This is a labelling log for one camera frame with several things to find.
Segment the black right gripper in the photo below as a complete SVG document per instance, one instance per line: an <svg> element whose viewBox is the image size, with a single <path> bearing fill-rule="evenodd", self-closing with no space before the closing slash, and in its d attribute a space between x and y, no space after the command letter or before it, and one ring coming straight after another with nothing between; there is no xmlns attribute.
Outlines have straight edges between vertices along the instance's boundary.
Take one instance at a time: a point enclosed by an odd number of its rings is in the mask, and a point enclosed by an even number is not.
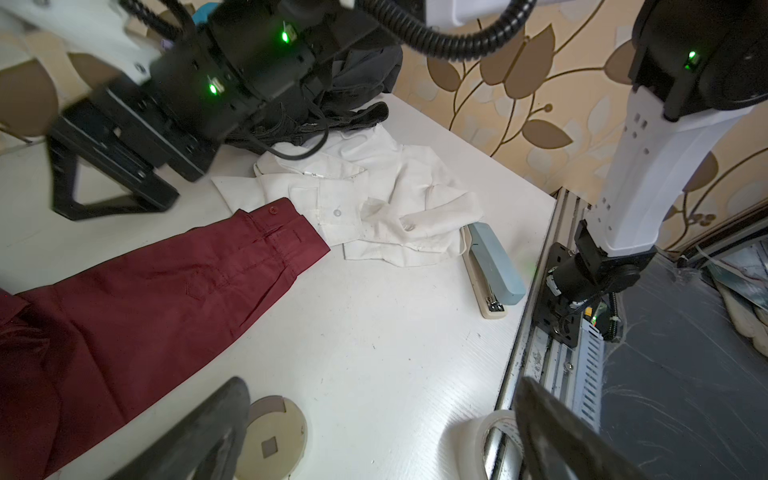
<svg viewBox="0 0 768 480"><path fill-rule="evenodd" d="M138 1L69 2L52 31L119 75L67 107L47 146L52 210L80 221L160 213L179 197L155 174L195 181L229 133L383 29L332 1L226 1L202 25L178 2L171 25Z"/></svg>

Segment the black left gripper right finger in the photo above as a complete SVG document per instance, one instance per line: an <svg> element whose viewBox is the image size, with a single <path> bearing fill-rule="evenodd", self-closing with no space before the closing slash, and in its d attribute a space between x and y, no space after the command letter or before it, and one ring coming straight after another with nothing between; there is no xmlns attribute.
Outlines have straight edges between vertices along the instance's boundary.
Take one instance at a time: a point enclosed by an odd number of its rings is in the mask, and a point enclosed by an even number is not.
<svg viewBox="0 0 768 480"><path fill-rule="evenodd" d="M535 379L518 381L514 411L523 463L533 479L645 478Z"/></svg>

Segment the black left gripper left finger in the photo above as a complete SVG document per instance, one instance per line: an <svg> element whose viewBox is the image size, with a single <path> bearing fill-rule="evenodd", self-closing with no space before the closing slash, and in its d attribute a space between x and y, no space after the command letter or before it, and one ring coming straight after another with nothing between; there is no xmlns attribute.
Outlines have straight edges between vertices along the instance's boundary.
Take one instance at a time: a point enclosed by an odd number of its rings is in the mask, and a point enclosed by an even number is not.
<svg viewBox="0 0 768 480"><path fill-rule="evenodd" d="M246 437L250 396L233 377L114 479L232 479Z"/></svg>

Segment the maroon shirt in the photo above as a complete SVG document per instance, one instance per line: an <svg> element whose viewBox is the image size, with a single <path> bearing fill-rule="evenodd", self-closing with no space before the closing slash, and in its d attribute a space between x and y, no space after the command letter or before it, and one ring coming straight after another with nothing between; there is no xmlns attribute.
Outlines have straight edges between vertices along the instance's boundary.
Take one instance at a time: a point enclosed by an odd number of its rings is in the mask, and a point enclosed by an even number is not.
<svg viewBox="0 0 768 480"><path fill-rule="evenodd" d="M1 296L1 469L43 479L242 336L328 253L288 199Z"/></svg>

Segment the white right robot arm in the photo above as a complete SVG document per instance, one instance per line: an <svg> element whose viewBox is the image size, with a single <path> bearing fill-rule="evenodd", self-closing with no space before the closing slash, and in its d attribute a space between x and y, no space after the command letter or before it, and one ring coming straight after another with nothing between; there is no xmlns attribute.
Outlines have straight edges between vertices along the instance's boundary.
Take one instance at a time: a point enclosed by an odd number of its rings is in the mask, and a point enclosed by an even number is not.
<svg viewBox="0 0 768 480"><path fill-rule="evenodd" d="M553 192L566 186L592 201L602 187L629 94L602 67L629 39L639 8L576 1L534 14L530 34L554 33L553 65L522 100L483 85L478 71L457 93L443 91L423 59L404 55L386 130L430 146L480 197L525 280ZM170 211L72 222L50 208L42 145L3 136L1 153L1 285L11 293L230 216L211 180L166 171L180 194ZM226 352L58 477L109 477L238 376L253 397L284 395L307 416L299 479L455 479L450 426L494 408L521 314L483 319L459 259L400 268L348 261L335 247Z"/></svg>

